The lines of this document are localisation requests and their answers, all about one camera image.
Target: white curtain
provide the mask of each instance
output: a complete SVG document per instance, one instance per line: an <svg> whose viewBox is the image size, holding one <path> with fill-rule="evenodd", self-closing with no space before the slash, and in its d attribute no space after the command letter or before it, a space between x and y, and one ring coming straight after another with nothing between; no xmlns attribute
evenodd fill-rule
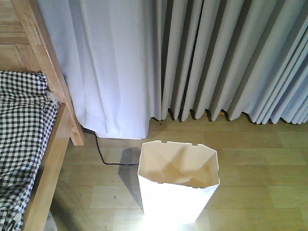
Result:
<svg viewBox="0 0 308 231"><path fill-rule="evenodd" d="M146 137L150 117L308 120L305 0L39 0L81 125Z"/></svg>
<svg viewBox="0 0 308 231"><path fill-rule="evenodd" d="M141 139L157 88L150 2L39 1L76 116L99 137Z"/></svg>

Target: black cable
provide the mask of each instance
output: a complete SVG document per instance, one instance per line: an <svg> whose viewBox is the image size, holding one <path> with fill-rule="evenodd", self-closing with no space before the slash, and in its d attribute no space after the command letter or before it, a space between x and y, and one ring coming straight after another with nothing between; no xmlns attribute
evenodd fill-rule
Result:
<svg viewBox="0 0 308 231"><path fill-rule="evenodd" d="M98 150L98 153L100 154L101 156L101 159L102 159L102 162L106 165L121 165L121 166L134 166L134 165L139 165L139 164L121 164L121 163L107 163L104 161L104 158L103 158L103 155L101 153L101 150L100 150L100 147L98 145L98 141L97 141L97 135L95 134L95 140L96 140L96 146L97 146L97 150Z"/></svg>

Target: wooden bed frame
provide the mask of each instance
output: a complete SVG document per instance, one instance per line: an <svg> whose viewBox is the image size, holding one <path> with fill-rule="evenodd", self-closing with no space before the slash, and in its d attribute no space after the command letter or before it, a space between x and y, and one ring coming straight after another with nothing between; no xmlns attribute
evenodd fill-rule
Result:
<svg viewBox="0 0 308 231"><path fill-rule="evenodd" d="M69 137L83 145L84 134L36 0L0 0L0 70L45 73L50 91L63 102L24 216L24 231L42 231Z"/></svg>

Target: white trash bin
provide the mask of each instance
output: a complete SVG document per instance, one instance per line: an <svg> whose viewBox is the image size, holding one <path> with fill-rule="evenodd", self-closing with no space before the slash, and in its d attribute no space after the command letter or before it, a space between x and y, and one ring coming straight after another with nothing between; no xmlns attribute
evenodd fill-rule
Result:
<svg viewBox="0 0 308 231"><path fill-rule="evenodd" d="M219 186L217 152L202 144L147 142L138 178L146 218L192 223Z"/></svg>

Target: gingham bedding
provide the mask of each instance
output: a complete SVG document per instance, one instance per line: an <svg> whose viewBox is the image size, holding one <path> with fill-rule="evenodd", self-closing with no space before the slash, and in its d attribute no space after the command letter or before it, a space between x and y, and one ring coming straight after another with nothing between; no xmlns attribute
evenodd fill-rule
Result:
<svg viewBox="0 0 308 231"><path fill-rule="evenodd" d="M44 74L0 71L0 231L18 231L57 116Z"/></svg>

